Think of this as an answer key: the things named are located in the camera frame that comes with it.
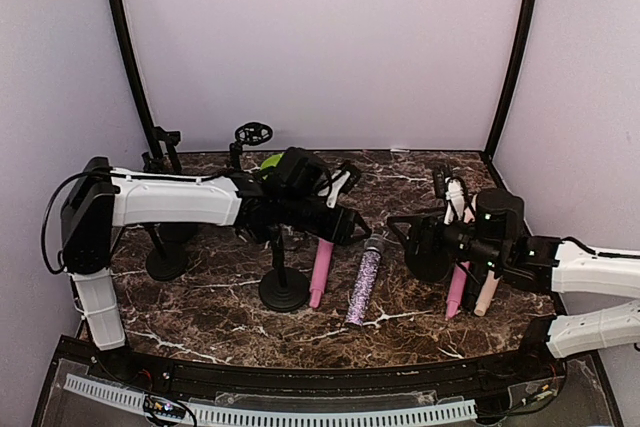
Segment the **pink microphone front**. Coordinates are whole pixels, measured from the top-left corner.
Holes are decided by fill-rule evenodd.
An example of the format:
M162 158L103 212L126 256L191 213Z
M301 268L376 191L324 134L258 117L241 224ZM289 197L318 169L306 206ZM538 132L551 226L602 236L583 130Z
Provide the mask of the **pink microphone front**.
M317 309L325 293L334 244L324 239L318 242L309 288L309 307Z

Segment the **pink microphone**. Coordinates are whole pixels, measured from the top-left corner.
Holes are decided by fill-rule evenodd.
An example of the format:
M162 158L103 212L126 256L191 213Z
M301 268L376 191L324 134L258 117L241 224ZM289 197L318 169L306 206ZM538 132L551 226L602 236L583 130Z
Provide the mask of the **pink microphone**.
M446 299L446 320L450 320L458 314L469 267L469 262L462 262L461 264L457 264L453 270Z
M309 307L317 309L325 293L334 244L324 239L318 242L309 288Z

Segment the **purple glitter microphone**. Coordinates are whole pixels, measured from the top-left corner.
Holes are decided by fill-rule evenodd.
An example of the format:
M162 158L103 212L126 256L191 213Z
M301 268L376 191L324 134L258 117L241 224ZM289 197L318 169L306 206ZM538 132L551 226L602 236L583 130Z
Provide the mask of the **purple glitter microphone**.
M372 234L364 244L363 255L345 317L347 325L361 326L364 323L384 249L384 237L380 234Z

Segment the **black microphone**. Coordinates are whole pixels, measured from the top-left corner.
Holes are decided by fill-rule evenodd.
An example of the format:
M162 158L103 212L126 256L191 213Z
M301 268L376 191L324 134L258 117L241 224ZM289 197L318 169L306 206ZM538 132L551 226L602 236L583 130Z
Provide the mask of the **black microphone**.
M471 264L468 271L469 275L466 278L461 308L467 312L473 312L487 277L487 269L482 266L477 266L476 264Z

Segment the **black tripod mic stand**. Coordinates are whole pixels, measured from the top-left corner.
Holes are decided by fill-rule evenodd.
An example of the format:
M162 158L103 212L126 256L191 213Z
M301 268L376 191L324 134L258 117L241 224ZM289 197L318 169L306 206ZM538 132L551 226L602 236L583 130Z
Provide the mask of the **black tripod mic stand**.
M234 132L234 141L229 145L229 166L240 171L241 156L246 147L256 147L273 138L273 129L264 123L252 121L238 127Z

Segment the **black round-base mic stand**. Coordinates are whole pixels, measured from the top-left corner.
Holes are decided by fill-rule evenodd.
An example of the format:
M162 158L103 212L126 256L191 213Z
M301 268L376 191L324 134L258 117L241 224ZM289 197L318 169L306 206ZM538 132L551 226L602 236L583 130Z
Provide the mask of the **black round-base mic stand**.
M172 172L175 174L181 174L182 165L177 153L177 146L180 144L182 139L181 132L177 130L167 131L160 126L156 126L153 128L152 133L156 141L164 144Z

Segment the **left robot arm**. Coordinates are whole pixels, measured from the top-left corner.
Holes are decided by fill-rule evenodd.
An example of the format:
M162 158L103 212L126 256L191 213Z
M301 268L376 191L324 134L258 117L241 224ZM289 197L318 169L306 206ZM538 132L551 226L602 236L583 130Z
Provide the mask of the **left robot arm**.
M271 248L272 268L259 283L262 303L271 311L292 312L309 299L311 287L304 274L285 266L281 229L289 226L340 246L370 237L361 214L338 203L359 178L352 164L331 172L320 157L298 147L256 172L210 176L141 173L92 158L62 183L71 190L61 207L57 261L72 279L94 345L103 352L103 368L120 383L141 374L140 359L125 348L110 272L114 228L141 225L152 232L157 224L188 223L242 231Z

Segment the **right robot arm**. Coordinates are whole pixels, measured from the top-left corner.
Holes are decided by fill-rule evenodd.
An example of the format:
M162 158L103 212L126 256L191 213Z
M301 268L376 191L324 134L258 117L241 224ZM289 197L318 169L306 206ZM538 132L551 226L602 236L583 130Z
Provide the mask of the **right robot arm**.
M388 228L419 280L439 282L457 261L506 284L538 294L586 292L626 298L626 303L578 315L534 319L510 360L521 381L549 363L585 351L639 344L639 254L589 247L574 237L533 236L524 230L524 201L505 189L480 191L474 218L448 219L443 209L391 216Z

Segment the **green plate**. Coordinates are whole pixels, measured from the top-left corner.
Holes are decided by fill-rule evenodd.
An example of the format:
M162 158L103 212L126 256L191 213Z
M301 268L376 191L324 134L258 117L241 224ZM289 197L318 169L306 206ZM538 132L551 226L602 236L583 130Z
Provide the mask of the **green plate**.
M283 156L282 153L278 153L278 154L273 154L269 156L267 159L265 159L260 166L260 170L259 170L260 177L264 178L271 171L273 171L275 167L278 165L278 163L280 162L282 156Z

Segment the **left black frame post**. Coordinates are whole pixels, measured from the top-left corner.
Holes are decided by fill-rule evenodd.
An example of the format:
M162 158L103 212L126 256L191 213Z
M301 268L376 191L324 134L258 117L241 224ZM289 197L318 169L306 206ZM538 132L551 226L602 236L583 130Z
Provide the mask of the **left black frame post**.
M154 137L155 125L139 73L124 2L123 0L108 1L125 74L149 152L153 158L161 158L163 153L159 141Z

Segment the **black frame post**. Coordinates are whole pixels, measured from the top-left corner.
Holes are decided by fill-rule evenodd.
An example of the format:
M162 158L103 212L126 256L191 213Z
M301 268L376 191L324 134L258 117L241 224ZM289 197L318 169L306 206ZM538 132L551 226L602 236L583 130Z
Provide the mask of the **black frame post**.
M521 0L511 53L483 155L492 163L504 132L519 79L536 0Z
M149 152L153 158L161 158L163 153L159 141L154 137L155 125L139 73L124 2L123 0L108 1L125 74Z

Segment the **right black frame post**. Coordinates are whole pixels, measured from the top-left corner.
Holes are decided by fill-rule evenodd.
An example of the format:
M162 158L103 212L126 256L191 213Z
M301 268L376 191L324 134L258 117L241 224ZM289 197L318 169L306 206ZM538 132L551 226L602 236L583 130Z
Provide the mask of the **right black frame post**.
M504 132L519 79L536 0L521 0L511 53L483 155L492 163Z

